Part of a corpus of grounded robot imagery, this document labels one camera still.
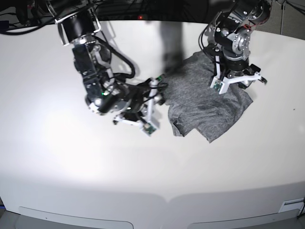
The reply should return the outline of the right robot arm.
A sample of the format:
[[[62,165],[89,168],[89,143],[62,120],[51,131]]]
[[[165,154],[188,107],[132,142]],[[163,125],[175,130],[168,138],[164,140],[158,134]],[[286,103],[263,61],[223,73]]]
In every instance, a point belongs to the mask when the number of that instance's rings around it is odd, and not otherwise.
[[[62,44],[73,46],[74,66],[82,76],[88,108],[98,115],[117,112],[114,123],[150,124],[154,105],[166,85],[153,78],[137,85],[126,82],[135,76],[135,67],[96,35],[102,28],[93,1],[48,0],[46,6]]]

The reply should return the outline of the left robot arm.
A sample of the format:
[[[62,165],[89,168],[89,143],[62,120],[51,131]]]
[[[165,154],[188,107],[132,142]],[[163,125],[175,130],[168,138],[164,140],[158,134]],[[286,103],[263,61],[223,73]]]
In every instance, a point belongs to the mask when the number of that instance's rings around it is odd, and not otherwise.
[[[201,32],[198,43],[215,66],[210,87],[224,94],[233,84],[242,89],[253,82],[267,84],[261,69],[249,63],[251,34],[265,24],[271,13],[270,0],[235,0],[217,13]]]

